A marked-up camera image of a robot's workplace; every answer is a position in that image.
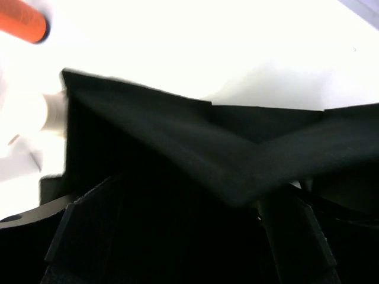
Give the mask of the black canvas bag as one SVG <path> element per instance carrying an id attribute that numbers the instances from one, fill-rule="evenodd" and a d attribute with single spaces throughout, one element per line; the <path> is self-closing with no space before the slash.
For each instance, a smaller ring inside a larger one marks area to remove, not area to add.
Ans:
<path id="1" fill-rule="evenodd" d="M 281 283 L 259 201 L 317 177 L 378 179 L 378 105 L 214 106 L 62 73 L 65 191 L 123 201 L 103 283 Z"/>

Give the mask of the beige pump bottle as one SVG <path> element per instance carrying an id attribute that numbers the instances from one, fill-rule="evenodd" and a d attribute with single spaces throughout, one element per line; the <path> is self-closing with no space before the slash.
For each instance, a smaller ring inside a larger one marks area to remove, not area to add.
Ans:
<path id="1" fill-rule="evenodd" d="M 66 91 L 60 91 L 55 94 L 43 94 L 46 104 L 46 120 L 41 131 L 57 135 L 66 136 L 68 98 Z"/>

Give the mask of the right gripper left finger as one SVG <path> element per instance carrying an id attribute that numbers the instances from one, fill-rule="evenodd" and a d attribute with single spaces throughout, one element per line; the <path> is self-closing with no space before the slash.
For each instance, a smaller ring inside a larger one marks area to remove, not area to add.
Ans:
<path id="1" fill-rule="evenodd" d="M 123 201 L 112 176 L 1 220 L 1 283 L 103 283 Z"/>

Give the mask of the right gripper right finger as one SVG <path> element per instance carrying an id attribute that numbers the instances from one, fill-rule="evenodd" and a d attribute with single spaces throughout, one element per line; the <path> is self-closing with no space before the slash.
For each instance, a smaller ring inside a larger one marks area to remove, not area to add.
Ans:
<path id="1" fill-rule="evenodd" d="M 259 201 L 281 283 L 378 282 L 378 179 L 316 177 Z"/>

